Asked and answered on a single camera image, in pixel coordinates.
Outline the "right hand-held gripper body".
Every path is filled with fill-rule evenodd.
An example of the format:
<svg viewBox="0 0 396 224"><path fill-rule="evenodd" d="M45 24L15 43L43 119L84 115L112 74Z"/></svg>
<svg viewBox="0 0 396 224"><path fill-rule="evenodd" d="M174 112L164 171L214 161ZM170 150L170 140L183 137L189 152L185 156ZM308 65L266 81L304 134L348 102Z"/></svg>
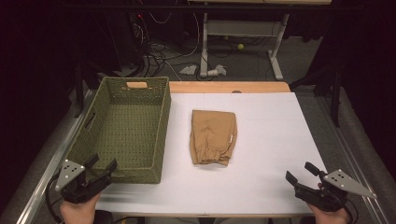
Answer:
<svg viewBox="0 0 396 224"><path fill-rule="evenodd" d="M298 185L293 187L295 197L325 212L336 212L343 208L347 203L348 193L372 199L376 198L375 193L368 190L341 169L332 173L325 173L325 176L319 177L319 179L321 186L317 189L312 189L298 182Z"/></svg>

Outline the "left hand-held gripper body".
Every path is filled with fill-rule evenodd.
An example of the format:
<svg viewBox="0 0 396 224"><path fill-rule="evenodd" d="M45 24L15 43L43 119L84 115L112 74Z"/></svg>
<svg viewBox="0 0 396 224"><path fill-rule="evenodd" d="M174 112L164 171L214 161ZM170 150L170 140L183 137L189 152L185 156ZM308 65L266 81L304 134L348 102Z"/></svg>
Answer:
<svg viewBox="0 0 396 224"><path fill-rule="evenodd" d="M59 174L55 190L70 203L85 203L93 196L103 191L106 183L95 183L87 177L84 164L65 160Z"/></svg>

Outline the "green woven basket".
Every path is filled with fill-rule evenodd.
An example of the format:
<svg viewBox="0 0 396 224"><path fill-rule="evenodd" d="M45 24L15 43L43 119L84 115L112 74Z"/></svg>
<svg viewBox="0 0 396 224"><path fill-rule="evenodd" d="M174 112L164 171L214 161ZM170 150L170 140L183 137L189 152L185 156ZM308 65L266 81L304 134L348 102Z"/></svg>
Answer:
<svg viewBox="0 0 396 224"><path fill-rule="evenodd" d="M92 176L116 161L114 183L158 184L170 107L168 77L105 77L66 158L82 164L96 154Z"/></svg>

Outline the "tan pants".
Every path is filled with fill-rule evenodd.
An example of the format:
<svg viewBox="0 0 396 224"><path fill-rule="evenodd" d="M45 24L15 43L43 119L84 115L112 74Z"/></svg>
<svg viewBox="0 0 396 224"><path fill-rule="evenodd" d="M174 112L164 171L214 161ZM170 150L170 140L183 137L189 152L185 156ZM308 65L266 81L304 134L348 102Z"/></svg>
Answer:
<svg viewBox="0 0 396 224"><path fill-rule="evenodd" d="M229 164L237 139L232 112L193 110L190 152L193 164Z"/></svg>

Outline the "person's right hand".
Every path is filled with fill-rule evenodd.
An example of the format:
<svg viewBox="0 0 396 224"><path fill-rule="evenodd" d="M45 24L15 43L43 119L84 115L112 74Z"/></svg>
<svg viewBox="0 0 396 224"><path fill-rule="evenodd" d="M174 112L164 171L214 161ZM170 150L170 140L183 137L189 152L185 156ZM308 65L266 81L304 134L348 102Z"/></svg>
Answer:
<svg viewBox="0 0 396 224"><path fill-rule="evenodd" d="M336 212L325 212L308 203L308 208L312 211L316 224L348 224L351 217L345 208Z"/></svg>

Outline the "person's left hand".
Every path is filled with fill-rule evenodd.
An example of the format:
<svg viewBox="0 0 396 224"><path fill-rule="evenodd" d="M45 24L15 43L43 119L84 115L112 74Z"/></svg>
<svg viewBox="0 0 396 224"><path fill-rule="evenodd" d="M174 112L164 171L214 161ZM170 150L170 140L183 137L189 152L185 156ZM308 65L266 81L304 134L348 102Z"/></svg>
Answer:
<svg viewBox="0 0 396 224"><path fill-rule="evenodd" d="M95 216L95 206L101 194L93 196L85 203L70 203L63 201L60 205L60 212L65 224L93 224Z"/></svg>

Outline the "white table mat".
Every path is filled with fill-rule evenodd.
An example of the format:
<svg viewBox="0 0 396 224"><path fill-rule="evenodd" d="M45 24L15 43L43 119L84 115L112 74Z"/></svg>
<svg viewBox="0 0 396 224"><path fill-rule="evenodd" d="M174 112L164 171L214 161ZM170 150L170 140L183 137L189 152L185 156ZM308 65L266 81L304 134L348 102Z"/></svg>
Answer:
<svg viewBox="0 0 396 224"><path fill-rule="evenodd" d="M304 168L324 166L294 93L174 93L158 185L112 184L98 208L144 217L297 217L308 214L286 173L313 188ZM195 165L193 110L236 115L237 139L228 165Z"/></svg>

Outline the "black metal stand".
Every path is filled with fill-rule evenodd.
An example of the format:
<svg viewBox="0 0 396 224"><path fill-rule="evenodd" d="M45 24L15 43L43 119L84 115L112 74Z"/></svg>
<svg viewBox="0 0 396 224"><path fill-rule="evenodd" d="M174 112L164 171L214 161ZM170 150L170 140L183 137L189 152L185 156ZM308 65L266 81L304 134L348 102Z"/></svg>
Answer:
<svg viewBox="0 0 396 224"><path fill-rule="evenodd" d="M289 84L289 88L294 90L299 86L308 85L309 83L315 84L313 90L315 96L325 96L328 93L332 96L330 115L333 124L339 127L341 74L334 67L327 65L316 72L308 73L305 77L292 82Z"/></svg>
<svg viewBox="0 0 396 224"><path fill-rule="evenodd" d="M84 108L84 84L88 86L89 90L97 90L100 84L98 73L101 68L94 62L77 61L75 65L75 90L76 103L75 115L77 118L81 115Z"/></svg>

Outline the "wooden table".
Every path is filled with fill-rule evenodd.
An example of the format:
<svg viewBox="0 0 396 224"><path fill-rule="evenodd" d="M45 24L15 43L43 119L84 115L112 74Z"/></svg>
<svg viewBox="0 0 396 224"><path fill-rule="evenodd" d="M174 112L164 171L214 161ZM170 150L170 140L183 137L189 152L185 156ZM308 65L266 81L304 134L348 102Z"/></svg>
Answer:
<svg viewBox="0 0 396 224"><path fill-rule="evenodd" d="M289 85L276 81L170 81L172 93L290 92Z"/></svg>

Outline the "crumpled white paper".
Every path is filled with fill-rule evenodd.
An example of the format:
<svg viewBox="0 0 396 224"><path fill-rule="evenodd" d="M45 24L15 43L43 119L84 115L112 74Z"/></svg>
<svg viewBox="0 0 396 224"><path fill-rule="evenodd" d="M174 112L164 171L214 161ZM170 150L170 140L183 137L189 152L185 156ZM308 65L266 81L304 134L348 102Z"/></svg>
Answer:
<svg viewBox="0 0 396 224"><path fill-rule="evenodd" d="M184 67L183 69L181 69L179 71L179 73L182 75L192 76L195 74L196 69L197 69L196 65L188 65L188 66Z"/></svg>
<svg viewBox="0 0 396 224"><path fill-rule="evenodd" d="M225 67L221 64L218 64L214 69L212 70L208 70L207 71L207 75L209 77L217 77L218 75L227 75L227 71L225 69Z"/></svg>

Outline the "silver metal rail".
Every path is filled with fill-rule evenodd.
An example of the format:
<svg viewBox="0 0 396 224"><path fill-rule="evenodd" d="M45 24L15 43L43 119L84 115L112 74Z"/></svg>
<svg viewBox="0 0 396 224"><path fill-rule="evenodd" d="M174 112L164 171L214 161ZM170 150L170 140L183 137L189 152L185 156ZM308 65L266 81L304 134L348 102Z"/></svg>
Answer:
<svg viewBox="0 0 396 224"><path fill-rule="evenodd" d="M335 153L341 157L335 161L330 155L325 156L325 164L332 168L344 167L348 173L368 190L376 194L376 199L360 196L356 205L361 209L359 222L369 216L372 224L390 224L391 218L386 214L386 202L381 188L388 172L377 156L372 144L364 133L361 124L348 103L341 103L339 125L331 118L328 100L323 97L316 99L326 125L331 129L332 139L336 142Z"/></svg>
<svg viewBox="0 0 396 224"><path fill-rule="evenodd" d="M21 189L28 189L30 195L19 214L17 224L56 224L46 205L46 188L65 159L86 109L80 109L78 95L69 94L71 106L39 151L28 173L22 180Z"/></svg>

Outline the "white desk frame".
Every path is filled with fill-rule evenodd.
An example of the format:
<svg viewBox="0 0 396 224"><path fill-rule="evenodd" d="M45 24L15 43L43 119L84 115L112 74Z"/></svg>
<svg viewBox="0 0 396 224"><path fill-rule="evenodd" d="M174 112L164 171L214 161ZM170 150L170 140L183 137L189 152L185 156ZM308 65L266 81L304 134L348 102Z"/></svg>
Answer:
<svg viewBox="0 0 396 224"><path fill-rule="evenodd" d="M329 6L332 0L190 0L192 2L203 3L205 7L213 7L215 4L226 4L227 6L242 7L315 7ZM209 68L207 40L211 35L215 36L237 36L237 37L269 37L275 38L276 43L272 49L267 51L270 69L274 73L276 80L282 80L283 75L277 61L277 53L281 46L285 34L290 14L281 13L281 18L275 21L243 21L242 19L234 20L210 20L208 14L203 18L203 46L201 53L200 77L209 77L207 75Z"/></svg>

